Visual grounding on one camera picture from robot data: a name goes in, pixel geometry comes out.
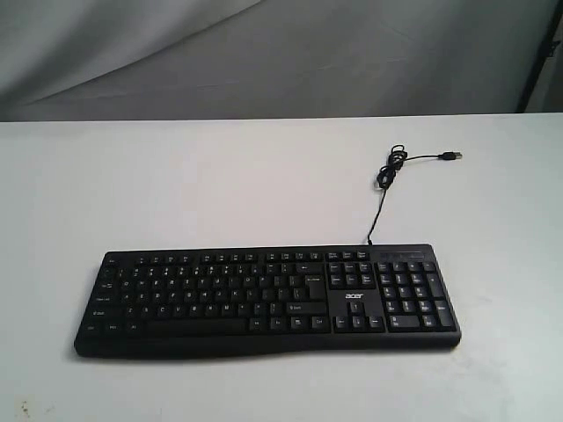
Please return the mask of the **black Acer keyboard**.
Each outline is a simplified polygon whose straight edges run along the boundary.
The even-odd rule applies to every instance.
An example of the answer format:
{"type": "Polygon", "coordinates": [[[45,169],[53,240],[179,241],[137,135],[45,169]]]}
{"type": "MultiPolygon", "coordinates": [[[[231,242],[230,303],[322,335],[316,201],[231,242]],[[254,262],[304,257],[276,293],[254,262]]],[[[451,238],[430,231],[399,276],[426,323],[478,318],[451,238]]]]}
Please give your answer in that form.
{"type": "Polygon", "coordinates": [[[428,244],[109,251],[74,347],[183,359],[450,349],[461,336],[428,244]]]}

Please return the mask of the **black tripod stand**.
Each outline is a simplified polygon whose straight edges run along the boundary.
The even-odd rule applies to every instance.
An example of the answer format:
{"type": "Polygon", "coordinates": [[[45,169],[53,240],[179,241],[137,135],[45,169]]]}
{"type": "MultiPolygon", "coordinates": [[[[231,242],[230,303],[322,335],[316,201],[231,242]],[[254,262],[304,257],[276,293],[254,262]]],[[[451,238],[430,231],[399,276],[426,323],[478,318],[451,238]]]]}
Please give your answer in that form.
{"type": "Polygon", "coordinates": [[[530,103],[533,91],[537,86],[537,81],[540,78],[541,72],[544,68],[545,62],[551,58],[555,49],[559,46],[560,42],[555,41],[555,33],[562,19],[562,0],[556,3],[554,12],[550,18],[549,24],[546,27],[545,34],[537,48],[537,53],[527,76],[522,93],[518,99],[515,113],[524,113],[530,103]]]}

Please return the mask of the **grey backdrop cloth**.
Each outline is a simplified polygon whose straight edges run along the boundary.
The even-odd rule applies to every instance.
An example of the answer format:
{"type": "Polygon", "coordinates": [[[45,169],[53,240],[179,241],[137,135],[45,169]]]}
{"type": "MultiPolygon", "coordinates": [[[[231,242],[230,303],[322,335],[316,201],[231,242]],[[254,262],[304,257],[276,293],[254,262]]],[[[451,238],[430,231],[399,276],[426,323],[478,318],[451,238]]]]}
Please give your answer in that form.
{"type": "Polygon", "coordinates": [[[512,113],[559,1],[4,1],[1,118],[512,113]]]}

